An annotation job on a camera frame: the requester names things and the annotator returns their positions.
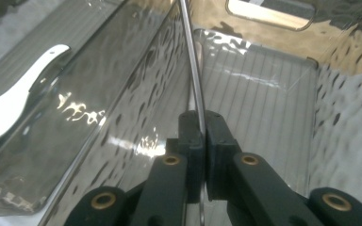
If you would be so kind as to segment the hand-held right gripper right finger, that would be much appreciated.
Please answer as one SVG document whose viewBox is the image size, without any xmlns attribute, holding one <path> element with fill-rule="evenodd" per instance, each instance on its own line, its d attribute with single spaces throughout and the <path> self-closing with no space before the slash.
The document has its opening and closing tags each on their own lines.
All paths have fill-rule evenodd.
<svg viewBox="0 0 362 226">
<path fill-rule="evenodd" d="M 208 111 L 206 130 L 208 198 L 227 202 L 232 226 L 323 226 L 263 157 L 241 150 L 223 116 Z"/>
</svg>

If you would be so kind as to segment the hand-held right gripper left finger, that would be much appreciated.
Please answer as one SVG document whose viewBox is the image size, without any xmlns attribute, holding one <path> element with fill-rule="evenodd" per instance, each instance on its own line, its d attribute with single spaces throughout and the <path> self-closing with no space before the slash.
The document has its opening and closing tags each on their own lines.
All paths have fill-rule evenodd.
<svg viewBox="0 0 362 226">
<path fill-rule="evenodd" d="M 182 113 L 178 137 L 169 138 L 166 153 L 155 159 L 129 226 L 185 225 L 187 205 L 200 199 L 204 144 L 197 113 Z"/>
</svg>

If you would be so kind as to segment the transparent grey plastic bin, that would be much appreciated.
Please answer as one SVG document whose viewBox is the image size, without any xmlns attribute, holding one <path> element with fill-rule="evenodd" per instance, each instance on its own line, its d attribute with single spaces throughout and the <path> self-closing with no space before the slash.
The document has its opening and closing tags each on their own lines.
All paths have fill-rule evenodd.
<svg viewBox="0 0 362 226">
<path fill-rule="evenodd" d="M 124 186 L 174 133 L 186 65 L 177 0 L 121 4 L 0 140 L 0 217 L 60 224 L 89 191 Z"/>
<path fill-rule="evenodd" d="M 235 0 L 191 0 L 203 50 L 206 109 L 223 116 L 240 148 L 261 155 L 294 191 L 329 186 L 362 202 L 362 0 L 263 3 L 254 18 Z M 143 181 L 179 115 L 193 105 L 181 13 L 173 8 L 130 73 L 42 226 L 63 226 L 87 192 Z"/>
</svg>

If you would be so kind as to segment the white ceramic spoon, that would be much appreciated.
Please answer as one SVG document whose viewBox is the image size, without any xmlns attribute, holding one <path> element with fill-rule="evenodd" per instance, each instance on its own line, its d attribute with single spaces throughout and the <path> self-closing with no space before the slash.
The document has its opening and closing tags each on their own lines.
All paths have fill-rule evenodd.
<svg viewBox="0 0 362 226">
<path fill-rule="evenodd" d="M 57 44 L 46 50 L 6 92 L 0 95 L 0 137 L 20 118 L 30 93 L 30 89 L 40 74 L 58 57 L 69 52 L 71 47 Z"/>
</svg>

